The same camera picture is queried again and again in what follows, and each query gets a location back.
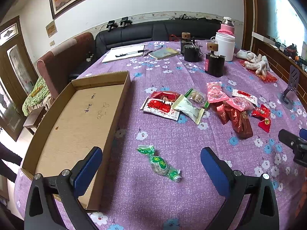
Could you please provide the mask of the red foil candy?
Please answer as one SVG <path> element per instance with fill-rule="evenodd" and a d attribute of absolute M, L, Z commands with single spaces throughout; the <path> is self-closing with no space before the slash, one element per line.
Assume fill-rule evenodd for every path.
<path fill-rule="evenodd" d="M 258 118 L 260 121 L 258 122 L 258 126 L 263 129 L 265 132 L 270 132 L 271 127 L 271 112 L 269 108 L 265 105 L 261 105 L 260 107 L 255 108 L 251 114 L 253 117 Z"/>

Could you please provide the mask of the dark red foil packet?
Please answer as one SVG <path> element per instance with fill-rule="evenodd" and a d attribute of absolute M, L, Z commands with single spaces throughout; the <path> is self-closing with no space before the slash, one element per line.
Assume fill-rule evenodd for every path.
<path fill-rule="evenodd" d="M 248 115 L 245 111 L 241 112 L 226 102 L 224 103 L 224 109 L 226 115 L 232 122 L 233 130 L 239 138 L 247 139 L 253 136 L 252 127 L 250 125 Z"/>

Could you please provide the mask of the small white red packet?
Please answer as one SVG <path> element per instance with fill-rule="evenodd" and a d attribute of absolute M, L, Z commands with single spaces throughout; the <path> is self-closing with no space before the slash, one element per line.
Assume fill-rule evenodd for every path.
<path fill-rule="evenodd" d="M 249 94 L 249 93 L 247 93 L 245 91 L 233 89 L 232 96 L 233 97 L 245 98 L 246 100 L 251 102 L 253 105 L 257 106 L 257 97 L 252 95 L 252 94 Z"/>

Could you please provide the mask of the green candy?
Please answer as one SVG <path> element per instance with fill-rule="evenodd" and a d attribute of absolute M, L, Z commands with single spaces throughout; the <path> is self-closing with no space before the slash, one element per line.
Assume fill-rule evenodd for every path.
<path fill-rule="evenodd" d="M 139 145 L 137 151 L 143 155 L 146 155 L 149 160 L 149 164 L 159 176 L 167 177 L 171 181 L 179 183 L 182 179 L 181 170 L 175 169 L 168 164 L 161 156 L 155 154 L 156 150 L 153 145 Z"/>

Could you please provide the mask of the white green snack packet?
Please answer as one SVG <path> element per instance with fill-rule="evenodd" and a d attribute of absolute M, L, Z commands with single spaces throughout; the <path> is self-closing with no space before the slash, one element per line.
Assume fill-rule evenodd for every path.
<path fill-rule="evenodd" d="M 181 94 L 178 99 L 172 104 L 172 109 L 180 111 L 192 119 L 197 125 L 205 112 L 204 108 L 195 107 L 189 99 L 187 99 L 183 94 Z"/>

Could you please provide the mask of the red long snack bar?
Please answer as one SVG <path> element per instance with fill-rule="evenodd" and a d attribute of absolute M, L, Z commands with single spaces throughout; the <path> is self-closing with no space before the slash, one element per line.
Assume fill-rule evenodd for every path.
<path fill-rule="evenodd" d="M 180 94 L 173 91 L 154 91 L 150 98 L 160 99 L 169 102 L 175 102 L 179 98 Z"/>

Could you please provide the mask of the white red snack packet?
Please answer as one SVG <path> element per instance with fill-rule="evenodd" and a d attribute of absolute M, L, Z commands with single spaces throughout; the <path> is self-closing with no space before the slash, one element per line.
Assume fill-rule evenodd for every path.
<path fill-rule="evenodd" d="M 172 108 L 173 102 L 164 101 L 162 99 L 146 98 L 142 106 L 141 111 L 157 115 L 163 118 L 178 121 L 180 112 Z"/>

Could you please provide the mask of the black phone stand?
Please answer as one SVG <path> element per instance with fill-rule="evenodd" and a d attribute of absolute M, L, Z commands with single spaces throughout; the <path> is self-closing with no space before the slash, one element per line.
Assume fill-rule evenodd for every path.
<path fill-rule="evenodd" d="M 299 70 L 294 65 L 291 65 L 288 86 L 282 93 L 278 94 L 278 99 L 281 102 L 281 104 L 283 104 L 289 110 L 292 110 L 293 102 L 287 97 L 287 94 L 290 91 L 297 92 L 297 88 L 299 85 L 299 76 L 300 76 Z"/>

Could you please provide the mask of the red foil bag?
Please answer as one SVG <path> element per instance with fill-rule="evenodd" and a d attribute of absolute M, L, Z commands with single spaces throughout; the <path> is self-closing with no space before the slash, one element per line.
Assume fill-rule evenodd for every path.
<path fill-rule="evenodd" d="M 257 63 L 252 63 L 245 60 L 240 60 L 240 64 L 245 67 L 249 72 L 255 74 L 260 80 L 267 83 L 277 82 L 277 78 L 269 73 L 266 68 L 266 63 L 260 61 Z"/>

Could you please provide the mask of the wooden sideboard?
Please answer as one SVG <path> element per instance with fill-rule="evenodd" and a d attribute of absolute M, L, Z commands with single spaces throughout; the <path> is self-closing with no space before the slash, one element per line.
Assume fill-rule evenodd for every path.
<path fill-rule="evenodd" d="M 297 96 L 303 107 L 306 109 L 306 72 L 304 72 L 299 65 L 297 65 L 293 60 L 289 57 L 285 56 L 281 51 L 276 49 L 267 39 L 266 37 L 252 32 L 252 51 L 254 53 L 260 53 L 264 55 L 268 59 L 268 63 L 270 68 L 285 82 L 288 82 L 289 75 L 290 75 L 290 66 L 293 65 L 294 67 L 299 69 L 300 78 L 299 84 L 297 88 Z"/>

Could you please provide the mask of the wooden stool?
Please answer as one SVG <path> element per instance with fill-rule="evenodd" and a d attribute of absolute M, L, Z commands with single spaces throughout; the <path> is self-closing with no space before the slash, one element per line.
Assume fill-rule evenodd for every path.
<path fill-rule="evenodd" d="M 25 120 L 23 127 L 26 128 L 31 135 L 34 135 L 35 132 L 33 129 L 37 129 L 44 115 L 46 114 L 45 107 L 40 107 L 33 110 Z"/>

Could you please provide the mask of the white work gloves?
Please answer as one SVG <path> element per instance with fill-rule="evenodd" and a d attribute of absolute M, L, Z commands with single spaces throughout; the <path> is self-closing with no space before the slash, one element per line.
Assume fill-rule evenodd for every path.
<path fill-rule="evenodd" d="M 237 53 L 236 53 L 236 58 L 238 59 L 243 59 L 245 61 L 249 61 L 252 63 L 257 63 L 260 61 L 264 61 L 266 63 L 266 68 L 268 71 L 270 71 L 270 67 L 269 67 L 269 63 L 267 60 L 266 56 L 262 56 L 261 54 L 256 55 L 255 53 L 251 52 L 251 51 L 245 51 L 240 49 Z"/>

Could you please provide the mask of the pink cartoon snack packet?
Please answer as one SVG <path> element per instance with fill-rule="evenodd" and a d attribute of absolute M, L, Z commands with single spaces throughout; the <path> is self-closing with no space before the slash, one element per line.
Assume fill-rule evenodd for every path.
<path fill-rule="evenodd" d="M 207 98 L 210 104 L 229 100 L 229 96 L 222 90 L 222 82 L 207 83 Z"/>

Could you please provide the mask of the brown cardboard tray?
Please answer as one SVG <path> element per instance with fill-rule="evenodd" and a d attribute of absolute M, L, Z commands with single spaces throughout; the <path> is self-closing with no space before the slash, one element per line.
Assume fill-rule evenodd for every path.
<path fill-rule="evenodd" d="M 103 160 L 81 205 L 100 208 L 111 145 L 131 80 L 128 71 L 73 80 L 57 97 L 39 124 L 21 170 L 33 179 L 36 173 L 56 176 L 72 169 L 92 147 L 100 147 Z"/>

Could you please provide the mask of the clear green-edged snack packet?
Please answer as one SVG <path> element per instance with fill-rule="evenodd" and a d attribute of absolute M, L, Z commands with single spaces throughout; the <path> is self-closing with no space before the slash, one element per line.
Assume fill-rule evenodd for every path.
<path fill-rule="evenodd" d="M 207 95 L 196 89 L 191 88 L 187 93 L 185 93 L 184 96 L 187 99 L 197 103 L 201 108 L 208 108 L 210 105 Z"/>

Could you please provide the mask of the black jar with wooden knob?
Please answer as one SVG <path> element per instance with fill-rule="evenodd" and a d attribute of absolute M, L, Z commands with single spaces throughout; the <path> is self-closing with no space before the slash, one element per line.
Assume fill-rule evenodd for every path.
<path fill-rule="evenodd" d="M 222 77 L 224 70 L 225 56 L 216 55 L 219 49 L 217 43 L 207 43 L 207 50 L 209 51 L 205 55 L 205 72 L 214 77 Z"/>

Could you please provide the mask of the green floral cloth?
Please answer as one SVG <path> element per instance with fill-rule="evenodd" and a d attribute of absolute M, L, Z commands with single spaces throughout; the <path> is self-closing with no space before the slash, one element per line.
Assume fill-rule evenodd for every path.
<path fill-rule="evenodd" d="M 26 97 L 22 105 L 22 111 L 25 117 L 30 114 L 29 106 L 35 106 L 40 104 L 48 95 L 50 95 L 50 90 L 44 78 L 40 76 L 35 83 L 33 90 Z"/>

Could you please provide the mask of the white plastic canister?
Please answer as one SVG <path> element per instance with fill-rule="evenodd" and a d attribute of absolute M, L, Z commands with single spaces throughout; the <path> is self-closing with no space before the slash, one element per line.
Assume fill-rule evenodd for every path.
<path fill-rule="evenodd" d="M 218 51 L 215 51 L 216 56 L 225 56 L 225 61 L 233 60 L 235 50 L 235 37 L 229 34 L 216 32 L 214 37 L 211 37 L 211 42 L 218 44 Z"/>

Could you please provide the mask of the purple floral tablecloth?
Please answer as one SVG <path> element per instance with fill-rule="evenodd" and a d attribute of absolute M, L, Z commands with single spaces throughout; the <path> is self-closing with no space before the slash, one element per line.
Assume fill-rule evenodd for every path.
<path fill-rule="evenodd" d="M 91 218 L 100 229 L 204 229 L 223 203 L 200 161 L 202 148 L 210 147 L 233 169 L 247 176 L 268 174 L 279 211 L 279 227 L 287 229 L 304 182 L 304 168 L 297 165 L 292 150 L 278 139 L 281 129 L 298 134 L 306 127 L 306 109 L 296 93 L 289 94 L 292 110 L 278 99 L 287 84 L 282 79 L 265 83 L 234 59 L 225 64 L 220 78 L 205 72 L 204 63 L 188 63 L 180 56 L 165 60 L 150 57 L 129 58 L 102 63 L 98 60 L 80 75 L 84 77 L 128 71 L 130 86 L 111 145 L 100 208 Z M 213 107 L 197 125 L 181 114 L 178 121 L 140 110 L 154 91 L 186 93 L 194 88 L 207 91 L 207 83 L 222 82 L 228 96 L 233 89 L 257 97 L 259 105 L 271 112 L 267 133 L 250 117 L 253 136 L 241 139 L 228 122 L 223 125 Z M 171 181 L 152 170 L 148 157 L 137 151 L 139 145 L 153 145 L 155 154 L 181 170 L 181 181 Z M 25 213 L 32 179 L 22 170 L 15 184 L 15 205 Z"/>

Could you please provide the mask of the pink thermos flask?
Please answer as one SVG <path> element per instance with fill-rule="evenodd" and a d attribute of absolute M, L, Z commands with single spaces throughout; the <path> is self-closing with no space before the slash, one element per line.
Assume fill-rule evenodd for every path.
<path fill-rule="evenodd" d="M 234 20 L 230 17 L 223 17 L 221 30 L 229 31 L 230 33 L 232 33 L 232 35 L 234 35 L 235 33 Z"/>

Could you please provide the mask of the black round jar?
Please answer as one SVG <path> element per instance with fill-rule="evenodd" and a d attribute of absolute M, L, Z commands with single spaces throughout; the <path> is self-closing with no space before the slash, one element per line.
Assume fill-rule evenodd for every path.
<path fill-rule="evenodd" d="M 187 44 L 184 46 L 184 60 L 187 62 L 199 62 L 200 48 L 193 44 Z"/>

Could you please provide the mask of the black leather sofa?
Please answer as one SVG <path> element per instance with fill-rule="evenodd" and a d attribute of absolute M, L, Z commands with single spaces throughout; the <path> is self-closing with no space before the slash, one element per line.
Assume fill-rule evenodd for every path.
<path fill-rule="evenodd" d="M 170 41 L 181 37 L 183 32 L 188 32 L 195 39 L 210 39 L 221 28 L 222 21 L 218 19 L 180 19 L 150 21 L 118 27 L 111 31 L 99 32 L 91 48 L 94 55 L 89 63 L 83 62 L 68 76 L 68 81 L 76 79 L 86 69 L 94 64 L 111 48 L 138 44 L 150 41 Z"/>

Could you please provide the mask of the rear black jar wooden knob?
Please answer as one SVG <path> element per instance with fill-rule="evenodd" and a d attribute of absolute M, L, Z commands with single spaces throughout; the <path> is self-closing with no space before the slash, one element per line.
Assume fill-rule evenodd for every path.
<path fill-rule="evenodd" d="M 189 32 L 182 32 L 181 39 L 181 54 L 184 54 L 184 46 L 192 45 L 192 47 L 196 47 L 194 41 L 191 39 L 191 34 Z"/>

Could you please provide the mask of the white paper pad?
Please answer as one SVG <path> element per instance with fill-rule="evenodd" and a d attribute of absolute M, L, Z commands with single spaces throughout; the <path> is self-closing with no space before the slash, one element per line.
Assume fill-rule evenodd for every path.
<path fill-rule="evenodd" d="M 123 57 L 120 57 L 120 58 L 115 57 L 115 55 L 119 55 L 121 53 L 129 53 L 129 52 L 138 51 L 138 50 L 145 50 L 145 45 L 144 44 L 136 44 L 136 45 L 129 45 L 129 46 L 121 46 L 121 47 L 111 48 L 110 51 L 108 51 L 106 53 L 105 57 L 102 59 L 102 63 L 108 63 L 108 62 L 112 62 L 112 61 L 116 61 L 116 60 L 122 60 L 122 59 L 131 58 L 131 57 L 142 56 L 143 53 L 123 56 Z"/>

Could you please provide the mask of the small colourful notebook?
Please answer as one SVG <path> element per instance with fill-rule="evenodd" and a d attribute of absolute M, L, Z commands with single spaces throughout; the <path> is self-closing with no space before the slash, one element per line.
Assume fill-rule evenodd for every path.
<path fill-rule="evenodd" d="M 173 57 L 179 55 L 181 52 L 174 50 L 172 48 L 162 47 L 158 50 L 155 50 L 148 55 L 156 60 L 162 60 L 165 58 Z"/>

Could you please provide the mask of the black white pen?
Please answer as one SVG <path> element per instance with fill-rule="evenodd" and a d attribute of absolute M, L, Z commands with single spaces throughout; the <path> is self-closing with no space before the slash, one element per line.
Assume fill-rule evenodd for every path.
<path fill-rule="evenodd" d="M 139 54 L 139 53 L 144 53 L 146 52 L 147 50 L 138 50 L 138 51 L 132 51 L 132 52 L 129 52 L 129 53 L 121 53 L 119 55 L 115 55 L 115 57 L 117 58 L 120 58 L 120 57 L 123 57 L 123 56 L 128 56 L 128 55 L 134 55 L 134 54 Z"/>

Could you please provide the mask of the black device on sofa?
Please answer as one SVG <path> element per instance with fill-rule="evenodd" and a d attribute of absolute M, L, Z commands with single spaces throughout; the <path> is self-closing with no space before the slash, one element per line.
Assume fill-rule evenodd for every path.
<path fill-rule="evenodd" d="M 107 23 L 106 29 L 108 32 L 110 32 L 113 28 L 117 28 L 118 24 L 116 23 L 115 20 L 111 20 Z"/>
<path fill-rule="evenodd" d="M 131 25 L 132 21 L 128 17 L 123 17 L 120 21 L 120 27 L 125 28 L 127 25 Z"/>

